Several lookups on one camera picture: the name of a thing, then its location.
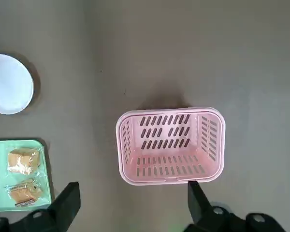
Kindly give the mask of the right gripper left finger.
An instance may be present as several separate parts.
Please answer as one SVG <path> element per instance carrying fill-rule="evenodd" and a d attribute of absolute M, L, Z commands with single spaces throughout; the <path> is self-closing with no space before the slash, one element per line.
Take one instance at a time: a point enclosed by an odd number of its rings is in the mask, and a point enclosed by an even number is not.
<path fill-rule="evenodd" d="M 0 232 L 66 232 L 80 209 L 80 187 L 70 182 L 46 209 L 38 209 L 11 224 L 0 217 Z"/>

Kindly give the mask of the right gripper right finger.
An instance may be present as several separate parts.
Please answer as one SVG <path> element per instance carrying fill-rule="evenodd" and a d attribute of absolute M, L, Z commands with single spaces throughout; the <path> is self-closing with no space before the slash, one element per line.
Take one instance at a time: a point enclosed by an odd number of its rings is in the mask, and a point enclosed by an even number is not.
<path fill-rule="evenodd" d="M 249 213 L 242 219 L 221 206 L 212 206 L 197 181 L 188 181 L 188 208 L 193 222 L 186 232 L 284 232 L 270 215 Z"/>

